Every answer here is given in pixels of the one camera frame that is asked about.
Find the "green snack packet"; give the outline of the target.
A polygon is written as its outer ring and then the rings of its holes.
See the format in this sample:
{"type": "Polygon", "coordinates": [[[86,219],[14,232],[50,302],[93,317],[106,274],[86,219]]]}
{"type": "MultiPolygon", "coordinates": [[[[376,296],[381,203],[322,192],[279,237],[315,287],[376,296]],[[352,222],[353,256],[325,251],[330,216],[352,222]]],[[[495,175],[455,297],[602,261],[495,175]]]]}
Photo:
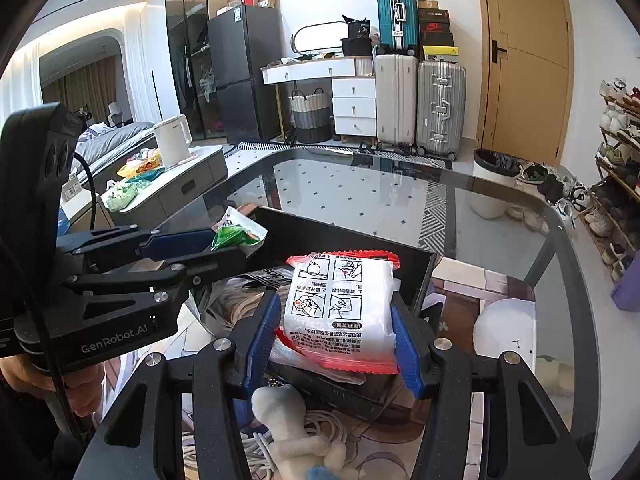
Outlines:
{"type": "Polygon", "coordinates": [[[214,238],[210,243],[212,252],[224,248],[240,248],[247,256],[253,255],[262,247],[268,234],[266,228],[231,206],[213,225],[213,231],[214,238]]]}

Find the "white red packet with pictograms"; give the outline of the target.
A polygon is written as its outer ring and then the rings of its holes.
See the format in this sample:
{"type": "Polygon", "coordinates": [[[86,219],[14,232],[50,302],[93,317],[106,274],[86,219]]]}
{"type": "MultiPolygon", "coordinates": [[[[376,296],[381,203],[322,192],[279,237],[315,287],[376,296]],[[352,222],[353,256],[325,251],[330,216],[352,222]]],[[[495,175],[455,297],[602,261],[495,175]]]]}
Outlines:
{"type": "Polygon", "coordinates": [[[398,255],[382,249],[311,252],[286,260],[293,278],[278,337],[324,370],[398,373],[392,296],[398,255]]]}

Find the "striped socks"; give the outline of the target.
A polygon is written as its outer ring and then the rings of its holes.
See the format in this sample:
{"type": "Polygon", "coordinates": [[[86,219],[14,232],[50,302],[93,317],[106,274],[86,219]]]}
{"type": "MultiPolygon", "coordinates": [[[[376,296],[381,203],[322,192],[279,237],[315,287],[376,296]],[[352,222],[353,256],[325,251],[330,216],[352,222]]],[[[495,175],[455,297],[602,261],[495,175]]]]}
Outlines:
{"type": "Polygon", "coordinates": [[[290,266],[274,266],[240,274],[239,278],[244,281],[244,288],[263,287],[278,290],[291,285],[293,269],[290,266]]]}

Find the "grey low cabinet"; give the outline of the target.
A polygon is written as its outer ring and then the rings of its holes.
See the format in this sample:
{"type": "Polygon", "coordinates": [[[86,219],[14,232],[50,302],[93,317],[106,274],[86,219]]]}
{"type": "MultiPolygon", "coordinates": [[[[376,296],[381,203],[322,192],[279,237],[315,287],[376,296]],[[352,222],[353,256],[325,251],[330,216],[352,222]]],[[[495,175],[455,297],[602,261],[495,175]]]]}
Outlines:
{"type": "Polygon", "coordinates": [[[227,177],[222,145],[196,146],[190,149],[190,153],[190,160],[164,171],[126,208],[112,211],[110,216],[114,225],[136,224],[142,229],[156,228],[227,177]]]}

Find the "beige slipper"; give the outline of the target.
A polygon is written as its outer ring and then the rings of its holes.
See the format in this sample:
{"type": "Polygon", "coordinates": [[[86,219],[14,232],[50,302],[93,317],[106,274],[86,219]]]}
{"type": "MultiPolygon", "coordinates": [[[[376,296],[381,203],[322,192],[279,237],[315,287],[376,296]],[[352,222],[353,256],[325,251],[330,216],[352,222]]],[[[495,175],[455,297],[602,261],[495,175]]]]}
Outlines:
{"type": "Polygon", "coordinates": [[[535,375],[549,396],[574,396],[575,369],[551,356],[538,356],[535,375]]]}

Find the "white electric kettle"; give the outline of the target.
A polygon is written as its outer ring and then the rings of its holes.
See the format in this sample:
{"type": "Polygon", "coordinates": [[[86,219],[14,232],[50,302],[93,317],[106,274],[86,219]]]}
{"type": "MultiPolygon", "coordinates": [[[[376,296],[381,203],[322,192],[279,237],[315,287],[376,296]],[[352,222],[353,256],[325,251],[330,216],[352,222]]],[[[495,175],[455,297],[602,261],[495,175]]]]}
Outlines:
{"type": "Polygon", "coordinates": [[[166,168],[177,166],[187,160],[192,143],[191,131],[186,116],[183,114],[158,122],[153,127],[160,158],[166,168]]]}

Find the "bed with grey blanket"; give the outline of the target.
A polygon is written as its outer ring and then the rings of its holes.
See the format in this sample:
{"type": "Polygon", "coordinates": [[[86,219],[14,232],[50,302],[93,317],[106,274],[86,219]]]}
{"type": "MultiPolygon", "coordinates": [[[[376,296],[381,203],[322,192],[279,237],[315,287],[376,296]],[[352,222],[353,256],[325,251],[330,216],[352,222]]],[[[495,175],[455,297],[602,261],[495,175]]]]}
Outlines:
{"type": "Polygon", "coordinates": [[[111,128],[91,140],[80,141],[76,152],[85,159],[99,193],[106,190],[109,180],[118,180],[117,171],[142,148],[156,148],[152,122],[111,128]]]}

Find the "white plush toy blue pompom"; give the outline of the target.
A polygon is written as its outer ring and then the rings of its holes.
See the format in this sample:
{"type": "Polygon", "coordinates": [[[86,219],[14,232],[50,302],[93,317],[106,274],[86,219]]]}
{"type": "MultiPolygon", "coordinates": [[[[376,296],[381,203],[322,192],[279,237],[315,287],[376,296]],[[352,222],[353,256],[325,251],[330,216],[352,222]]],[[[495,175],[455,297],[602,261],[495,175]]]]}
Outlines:
{"type": "Polygon", "coordinates": [[[291,385],[260,387],[252,395],[255,418],[266,426],[272,441],[268,452],[281,479],[358,479],[347,465],[346,443],[306,429],[306,404],[291,385]]]}

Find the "black storage box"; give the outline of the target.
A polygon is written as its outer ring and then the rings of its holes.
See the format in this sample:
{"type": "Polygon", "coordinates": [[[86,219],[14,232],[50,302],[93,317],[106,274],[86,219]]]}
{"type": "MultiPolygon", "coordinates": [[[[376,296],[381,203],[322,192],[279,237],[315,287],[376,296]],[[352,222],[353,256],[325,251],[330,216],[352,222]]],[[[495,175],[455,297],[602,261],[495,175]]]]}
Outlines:
{"type": "Polygon", "coordinates": [[[250,258],[245,277],[281,297],[269,374],[365,422],[390,416],[398,373],[392,297],[420,307],[434,255],[260,207],[230,207],[214,229],[234,232],[250,258]]]}

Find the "purple bag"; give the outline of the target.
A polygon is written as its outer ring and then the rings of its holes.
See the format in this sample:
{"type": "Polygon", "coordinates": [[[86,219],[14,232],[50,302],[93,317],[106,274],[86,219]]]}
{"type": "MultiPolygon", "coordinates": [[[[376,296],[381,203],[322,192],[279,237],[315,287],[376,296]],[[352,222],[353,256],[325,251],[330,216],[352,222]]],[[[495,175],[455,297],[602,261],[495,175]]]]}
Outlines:
{"type": "Polygon", "coordinates": [[[640,256],[636,254],[612,291],[612,300],[622,311],[640,310],[640,256]]]}

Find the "woven laundry basket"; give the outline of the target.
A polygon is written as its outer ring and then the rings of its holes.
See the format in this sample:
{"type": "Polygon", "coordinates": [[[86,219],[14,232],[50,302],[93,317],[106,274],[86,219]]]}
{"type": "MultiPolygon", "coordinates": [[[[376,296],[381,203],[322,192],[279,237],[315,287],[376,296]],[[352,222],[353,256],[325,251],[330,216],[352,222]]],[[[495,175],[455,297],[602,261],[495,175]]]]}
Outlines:
{"type": "Polygon", "coordinates": [[[315,144],[332,138],[332,101],[324,90],[317,88],[312,93],[304,93],[295,88],[288,99],[296,143],[315,144]]]}

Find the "black refrigerator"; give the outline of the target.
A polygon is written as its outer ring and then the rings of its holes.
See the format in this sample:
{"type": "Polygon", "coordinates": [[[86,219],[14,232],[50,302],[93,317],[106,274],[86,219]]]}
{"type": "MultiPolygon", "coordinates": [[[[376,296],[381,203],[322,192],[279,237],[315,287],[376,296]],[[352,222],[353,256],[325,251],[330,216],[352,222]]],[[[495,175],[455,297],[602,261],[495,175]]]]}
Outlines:
{"type": "Polygon", "coordinates": [[[231,144],[262,142],[280,133],[276,88],[262,70],[282,54],[276,9],[240,4],[208,21],[216,97],[231,144]]]}

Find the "wooden shoe rack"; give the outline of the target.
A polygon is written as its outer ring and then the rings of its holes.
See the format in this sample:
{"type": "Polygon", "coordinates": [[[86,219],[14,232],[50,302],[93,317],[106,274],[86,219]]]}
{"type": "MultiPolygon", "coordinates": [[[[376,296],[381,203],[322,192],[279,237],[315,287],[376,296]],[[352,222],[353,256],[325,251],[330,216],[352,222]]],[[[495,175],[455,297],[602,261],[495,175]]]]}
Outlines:
{"type": "Polygon", "coordinates": [[[594,162],[600,180],[588,194],[592,205],[582,221],[617,283],[639,252],[639,89],[623,78],[602,81],[602,142],[594,162]]]}

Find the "white dresser desk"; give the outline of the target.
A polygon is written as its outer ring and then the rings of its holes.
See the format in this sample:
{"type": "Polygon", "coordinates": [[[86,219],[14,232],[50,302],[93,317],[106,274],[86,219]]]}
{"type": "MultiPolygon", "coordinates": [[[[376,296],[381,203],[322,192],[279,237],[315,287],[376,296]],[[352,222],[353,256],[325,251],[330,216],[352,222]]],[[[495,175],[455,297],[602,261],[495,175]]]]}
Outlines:
{"type": "Polygon", "coordinates": [[[329,92],[334,132],[340,137],[375,139],[376,89],[370,56],[339,56],[262,69],[264,84],[329,92]]]}

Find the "dark glass wardrobe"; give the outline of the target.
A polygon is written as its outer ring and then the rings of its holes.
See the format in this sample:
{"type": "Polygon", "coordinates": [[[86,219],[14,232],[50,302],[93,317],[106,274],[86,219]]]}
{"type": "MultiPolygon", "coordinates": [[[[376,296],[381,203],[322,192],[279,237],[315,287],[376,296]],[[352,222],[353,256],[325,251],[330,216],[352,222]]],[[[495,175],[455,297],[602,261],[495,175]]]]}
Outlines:
{"type": "Polygon", "coordinates": [[[180,113],[196,140],[224,136],[208,21],[235,0],[165,0],[168,48],[180,113]]]}

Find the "oval mirror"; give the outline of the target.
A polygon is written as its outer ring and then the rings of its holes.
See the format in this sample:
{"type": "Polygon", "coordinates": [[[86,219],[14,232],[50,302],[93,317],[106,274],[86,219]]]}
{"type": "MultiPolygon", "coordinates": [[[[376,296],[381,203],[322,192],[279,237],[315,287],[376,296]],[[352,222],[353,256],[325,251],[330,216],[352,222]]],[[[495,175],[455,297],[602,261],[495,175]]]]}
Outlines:
{"type": "Polygon", "coordinates": [[[291,36],[291,50],[299,55],[342,50],[342,40],[348,36],[348,26],[344,21],[330,21],[301,27],[291,36]]]}

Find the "black trash bin white base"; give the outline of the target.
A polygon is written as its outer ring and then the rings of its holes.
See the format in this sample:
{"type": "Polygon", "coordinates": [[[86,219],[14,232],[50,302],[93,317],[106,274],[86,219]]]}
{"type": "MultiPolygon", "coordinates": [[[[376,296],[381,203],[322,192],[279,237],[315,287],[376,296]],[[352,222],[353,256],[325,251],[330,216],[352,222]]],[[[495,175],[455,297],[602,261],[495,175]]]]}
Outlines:
{"type": "Polygon", "coordinates": [[[480,218],[496,220],[502,217],[509,203],[501,198],[484,195],[482,191],[490,189],[487,182],[514,188],[516,177],[520,174],[521,163],[516,157],[494,152],[487,148],[478,148],[473,154],[472,176],[480,179],[474,184],[469,198],[470,207],[480,218]]]}

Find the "white suitcase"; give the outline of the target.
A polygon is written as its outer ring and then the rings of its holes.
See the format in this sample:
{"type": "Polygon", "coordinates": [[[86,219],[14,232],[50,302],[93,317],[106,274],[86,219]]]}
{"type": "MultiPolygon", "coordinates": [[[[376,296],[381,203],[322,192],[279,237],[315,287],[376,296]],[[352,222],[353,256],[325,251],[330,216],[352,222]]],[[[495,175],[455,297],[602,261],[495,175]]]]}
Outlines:
{"type": "Polygon", "coordinates": [[[418,60],[384,54],[374,59],[378,140],[393,145],[416,142],[418,60]]]}

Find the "silver aluminium suitcase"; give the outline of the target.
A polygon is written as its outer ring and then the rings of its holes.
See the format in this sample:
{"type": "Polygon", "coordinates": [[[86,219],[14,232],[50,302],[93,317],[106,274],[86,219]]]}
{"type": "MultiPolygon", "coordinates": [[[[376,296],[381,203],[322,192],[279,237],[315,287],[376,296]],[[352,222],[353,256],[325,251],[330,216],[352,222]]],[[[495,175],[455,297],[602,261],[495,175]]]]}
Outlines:
{"type": "Polygon", "coordinates": [[[418,71],[416,144],[455,160],[465,112],[466,71],[457,63],[424,61],[418,71]]]}

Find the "teal suitcase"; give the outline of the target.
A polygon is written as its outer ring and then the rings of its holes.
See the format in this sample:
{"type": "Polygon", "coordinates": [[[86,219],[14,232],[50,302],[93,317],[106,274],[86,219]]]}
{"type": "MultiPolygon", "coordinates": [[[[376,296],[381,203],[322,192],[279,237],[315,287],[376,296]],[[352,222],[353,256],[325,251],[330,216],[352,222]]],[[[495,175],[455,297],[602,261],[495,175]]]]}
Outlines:
{"type": "Polygon", "coordinates": [[[378,45],[383,53],[418,56],[418,0],[378,2],[378,45]]]}

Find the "wooden door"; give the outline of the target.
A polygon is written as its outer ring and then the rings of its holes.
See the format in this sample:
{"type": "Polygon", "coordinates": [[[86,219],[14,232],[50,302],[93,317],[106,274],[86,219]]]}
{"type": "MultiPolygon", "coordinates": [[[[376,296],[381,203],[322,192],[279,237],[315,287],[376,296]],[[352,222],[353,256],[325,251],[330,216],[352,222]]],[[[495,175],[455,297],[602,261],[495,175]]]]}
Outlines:
{"type": "Polygon", "coordinates": [[[559,165],[574,82],[568,0],[480,0],[477,145],[559,165]]]}

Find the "stack of shoe boxes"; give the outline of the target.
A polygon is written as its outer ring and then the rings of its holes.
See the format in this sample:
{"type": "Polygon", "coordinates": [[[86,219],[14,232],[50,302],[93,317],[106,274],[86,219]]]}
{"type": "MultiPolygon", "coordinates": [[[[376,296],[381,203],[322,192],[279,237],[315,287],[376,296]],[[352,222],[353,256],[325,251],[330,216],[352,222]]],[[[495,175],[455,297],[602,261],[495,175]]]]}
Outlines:
{"type": "Polygon", "coordinates": [[[450,13],[436,0],[418,1],[418,24],[423,61],[457,62],[459,48],[454,42],[450,13]]]}

